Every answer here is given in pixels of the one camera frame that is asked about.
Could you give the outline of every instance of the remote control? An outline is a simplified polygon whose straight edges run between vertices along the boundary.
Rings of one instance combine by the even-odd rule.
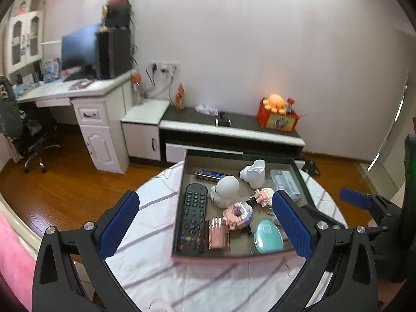
[[[207,194],[208,190],[202,184],[192,183],[186,187],[178,237],[178,252],[181,255],[199,255],[205,247],[204,222]]]

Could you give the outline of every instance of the white tablecloth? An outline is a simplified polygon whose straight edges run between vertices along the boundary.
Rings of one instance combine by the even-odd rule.
[[[304,263],[294,251],[273,260],[236,264],[185,264],[171,259],[173,229],[183,162],[143,184],[140,210],[116,254],[106,262],[142,311],[267,312]],[[301,171],[315,206],[347,226],[331,196]],[[325,273],[309,304],[321,299]]]

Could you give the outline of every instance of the orange octopus plush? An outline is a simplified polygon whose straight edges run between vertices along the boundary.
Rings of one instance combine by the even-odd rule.
[[[272,113],[286,114],[286,102],[278,94],[271,94],[268,99],[263,99],[264,109]]]

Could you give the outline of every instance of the electrical outlet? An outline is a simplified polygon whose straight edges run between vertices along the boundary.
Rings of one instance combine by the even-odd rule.
[[[179,70],[179,61],[152,60],[150,61],[150,64],[156,64],[157,70],[159,71],[169,70],[171,72],[174,72],[176,70]]]

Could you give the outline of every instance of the pink blanket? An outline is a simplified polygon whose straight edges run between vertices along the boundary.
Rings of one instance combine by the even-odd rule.
[[[20,244],[16,233],[0,214],[0,272],[18,300],[32,311],[32,283],[36,261]]]

